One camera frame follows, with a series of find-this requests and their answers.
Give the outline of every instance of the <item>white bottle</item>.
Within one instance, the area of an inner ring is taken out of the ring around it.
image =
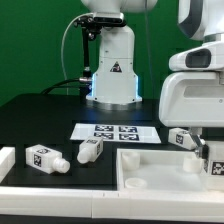
[[[42,145],[26,148],[26,164],[45,173],[66,173],[70,163],[62,158],[62,153]]]
[[[81,163],[95,162],[103,151],[103,138],[89,137],[79,146],[77,160]]]

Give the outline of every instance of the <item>green backdrop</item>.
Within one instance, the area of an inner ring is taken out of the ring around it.
[[[140,77],[140,95],[159,98],[162,83],[171,73],[169,58],[200,43],[187,39],[177,27],[177,0],[158,0],[148,14],[152,80],[149,74],[145,15],[126,14],[136,34],[135,72]],[[0,1],[0,105],[22,93],[39,93],[64,79],[60,62],[61,39],[76,16],[88,12],[79,0]],[[98,65],[99,40],[90,44],[92,71]],[[71,29],[65,45],[69,78],[82,74],[81,30]],[[62,90],[53,93],[65,94]]]

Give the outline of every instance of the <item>black table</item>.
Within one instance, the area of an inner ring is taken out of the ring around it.
[[[16,164],[1,186],[116,190],[117,148],[183,150],[167,144],[168,128],[158,119],[158,100],[145,100],[132,111],[105,111],[87,107],[78,96],[24,94],[0,108],[0,144],[16,148]],[[81,141],[71,141],[76,123],[156,127],[162,144],[104,142],[104,152],[95,163],[81,165],[77,154]],[[204,137],[217,140],[223,129],[205,129]],[[25,163],[25,148],[42,144],[61,151],[71,163],[66,174],[45,174]],[[92,220],[56,217],[0,216],[0,223],[136,223],[130,220]],[[157,223],[138,221],[138,223]]]

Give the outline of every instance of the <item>white block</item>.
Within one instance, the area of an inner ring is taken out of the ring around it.
[[[135,192],[130,219],[223,223],[223,199],[222,192]]]
[[[92,218],[129,219],[129,192],[95,191]]]
[[[15,148],[3,147],[0,151],[0,183],[15,164]]]
[[[197,146],[189,132],[181,128],[170,129],[168,141],[188,150],[193,150]]]
[[[92,191],[0,188],[0,214],[91,218],[91,213]]]

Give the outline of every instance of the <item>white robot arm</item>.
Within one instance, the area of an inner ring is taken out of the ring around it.
[[[143,12],[151,10],[157,0],[82,0],[82,3],[92,12],[118,13]]]
[[[133,71],[135,36],[125,26],[122,12],[151,10],[157,0],[82,2],[93,13],[93,21],[102,26],[99,68],[92,76],[92,91],[86,97],[87,104],[108,110],[138,107],[142,98],[138,95],[138,76]]]
[[[160,120],[172,127],[223,127],[224,1],[185,1],[180,1],[182,30],[188,37],[195,36],[203,23],[204,44],[170,59],[171,70],[179,72],[164,82]],[[193,17],[196,11],[187,13],[187,9],[199,10],[198,17]]]
[[[203,0],[180,0],[178,26],[193,40],[203,40],[205,32],[205,5]]]

